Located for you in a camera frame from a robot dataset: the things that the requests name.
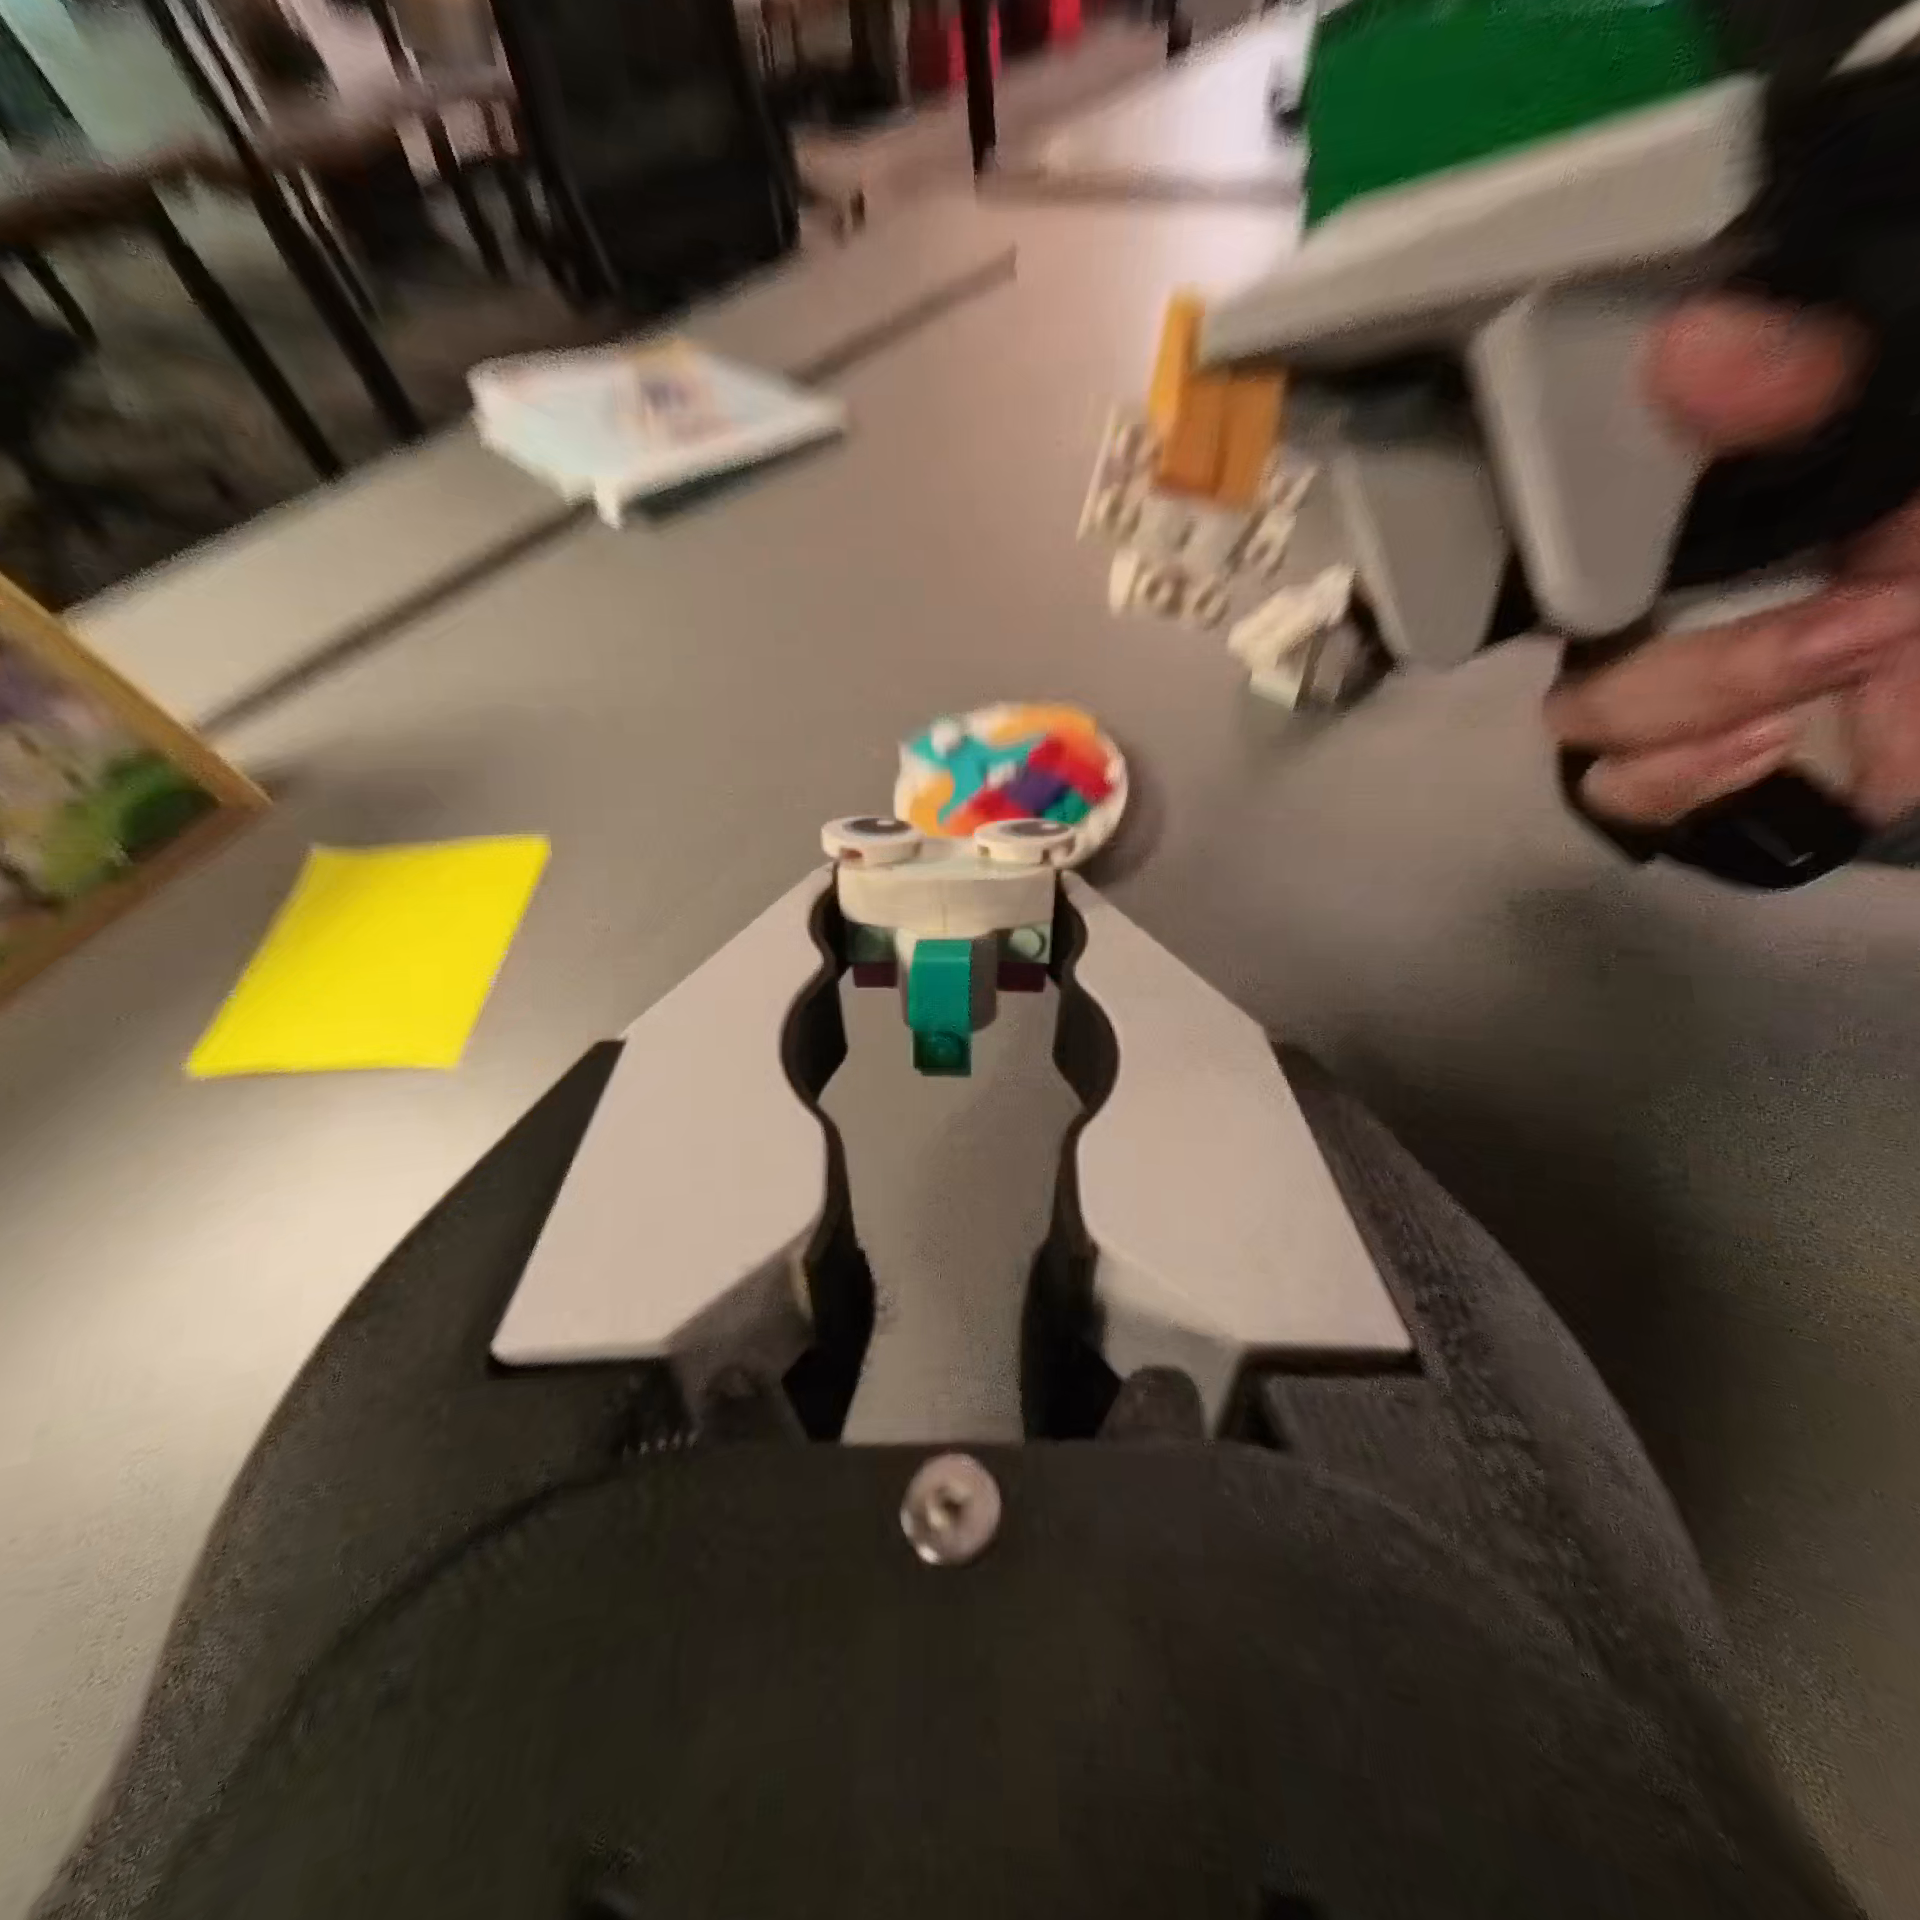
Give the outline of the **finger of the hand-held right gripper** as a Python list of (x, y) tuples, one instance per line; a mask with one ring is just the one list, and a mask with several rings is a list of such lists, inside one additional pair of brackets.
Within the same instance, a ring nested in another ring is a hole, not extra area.
[(1328, 398), (1464, 398), (1541, 621), (1625, 634), (1707, 464), (1643, 398), (1648, 330), (1757, 193), (1761, 104), (1719, 79), (1358, 198), (1209, 302), (1202, 366), (1299, 377), (1318, 461)]
[(1318, 432), (1365, 621), (1392, 666), (1455, 669), (1541, 629), (1464, 398), (1328, 398)]

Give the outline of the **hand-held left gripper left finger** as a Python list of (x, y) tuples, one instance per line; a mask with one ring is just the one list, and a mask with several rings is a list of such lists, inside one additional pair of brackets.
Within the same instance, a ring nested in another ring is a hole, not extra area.
[(822, 1097), (846, 1061), (807, 871), (639, 1015), (496, 1324), (510, 1369), (863, 1361), (874, 1280)]

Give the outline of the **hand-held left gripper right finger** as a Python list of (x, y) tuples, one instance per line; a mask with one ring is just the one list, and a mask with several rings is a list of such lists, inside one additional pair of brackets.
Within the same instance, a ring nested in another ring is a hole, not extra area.
[(1064, 878), (1113, 1071), (1087, 1094), (1074, 1204), (1094, 1333), (1128, 1378), (1184, 1373), (1209, 1418), (1267, 1361), (1414, 1356), (1375, 1254), (1279, 1050), (1231, 997), (1074, 874)]

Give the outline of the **white orange lego body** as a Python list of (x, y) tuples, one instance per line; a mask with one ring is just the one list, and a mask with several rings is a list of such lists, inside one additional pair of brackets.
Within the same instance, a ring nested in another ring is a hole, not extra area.
[(1143, 400), (1104, 425), (1077, 537), (1107, 558), (1113, 616), (1222, 641), (1269, 703), (1344, 703), (1377, 658), (1331, 480), (1285, 445), (1285, 375), (1202, 367), (1206, 317), (1200, 294), (1169, 298)]

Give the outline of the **white lego unicorn head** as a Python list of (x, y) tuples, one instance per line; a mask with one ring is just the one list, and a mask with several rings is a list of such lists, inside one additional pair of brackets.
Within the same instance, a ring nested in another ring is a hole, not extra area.
[(1073, 823), (1009, 817), (939, 837), (863, 814), (823, 828), (840, 953), (861, 989), (897, 989), (913, 1064), (971, 1076), (1002, 993), (1041, 991), (1064, 874), (1083, 857)]

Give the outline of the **round white lego base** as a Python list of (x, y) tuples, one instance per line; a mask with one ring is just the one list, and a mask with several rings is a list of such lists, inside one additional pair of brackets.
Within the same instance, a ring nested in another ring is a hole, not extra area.
[(1123, 825), (1129, 764), (1118, 740), (1073, 703), (983, 703), (939, 714), (898, 750), (895, 816), (943, 839), (983, 825), (1043, 821), (1073, 830), (1073, 865)]

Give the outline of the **yellow lego box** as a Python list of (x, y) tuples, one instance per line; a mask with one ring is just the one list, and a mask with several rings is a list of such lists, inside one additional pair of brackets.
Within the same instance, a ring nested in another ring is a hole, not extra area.
[(271, 806), (200, 730), (2, 580), (2, 1001)]

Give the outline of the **lego instruction booklet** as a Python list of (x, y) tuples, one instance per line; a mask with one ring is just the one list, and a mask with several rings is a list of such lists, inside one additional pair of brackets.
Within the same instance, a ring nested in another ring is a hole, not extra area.
[(842, 400), (688, 338), (493, 359), (466, 391), (494, 455), (610, 528), (849, 432)]

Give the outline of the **person's right hand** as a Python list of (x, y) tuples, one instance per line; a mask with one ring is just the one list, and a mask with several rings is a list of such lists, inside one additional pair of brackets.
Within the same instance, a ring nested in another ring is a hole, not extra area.
[[(1657, 329), (1648, 393), (1707, 450), (1747, 452), (1848, 410), (1865, 366), (1865, 336), (1832, 310), (1703, 294)], [(1848, 543), (1823, 591), (1647, 640), (1558, 682), (1543, 719), (1589, 764), (1581, 797), (1610, 825), (1651, 830), (1785, 768), (1823, 703), (1842, 721), (1849, 804), (1905, 828), (1918, 806), (1917, 500)]]

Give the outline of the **green plastic bin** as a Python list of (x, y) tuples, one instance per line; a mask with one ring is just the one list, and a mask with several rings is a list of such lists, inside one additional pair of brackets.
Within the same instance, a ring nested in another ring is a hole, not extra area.
[(1303, 229), (1384, 189), (1661, 104), (1736, 69), (1707, 5), (1353, 2), (1303, 85)]

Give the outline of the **yellow sticky note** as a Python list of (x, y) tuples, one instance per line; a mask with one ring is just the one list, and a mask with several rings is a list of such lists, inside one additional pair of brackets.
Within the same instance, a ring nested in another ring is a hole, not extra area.
[(183, 1071), (449, 1071), (549, 862), (539, 833), (313, 848)]

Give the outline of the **black mesh office chair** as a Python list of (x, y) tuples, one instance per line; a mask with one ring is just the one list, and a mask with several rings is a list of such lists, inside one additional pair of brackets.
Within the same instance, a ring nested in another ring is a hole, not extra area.
[(494, 2), (589, 298), (663, 316), (801, 245), (798, 165), (729, 2)]

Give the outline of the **long wooden table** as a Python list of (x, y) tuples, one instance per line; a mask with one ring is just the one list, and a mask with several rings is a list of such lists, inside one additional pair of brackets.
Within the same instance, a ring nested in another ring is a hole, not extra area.
[(343, 457), (243, 306), (187, 245), (166, 197), (194, 184), (249, 204), (375, 416), (400, 442), (413, 442), (424, 436), (425, 423), (350, 296), (346, 271), (329, 266), (320, 241), (297, 220), (293, 181), (371, 159), (409, 126), (443, 133), (449, 112), (459, 108), (512, 110), (512, 76), (504, 65), (481, 65), (406, 79), (355, 108), (319, 104), (266, 128), (229, 128), (225, 144), (187, 138), (131, 157), (72, 152), (6, 159), (6, 250), (45, 250), (97, 230), (135, 233), (152, 241), (317, 476), (337, 477), (346, 470)]

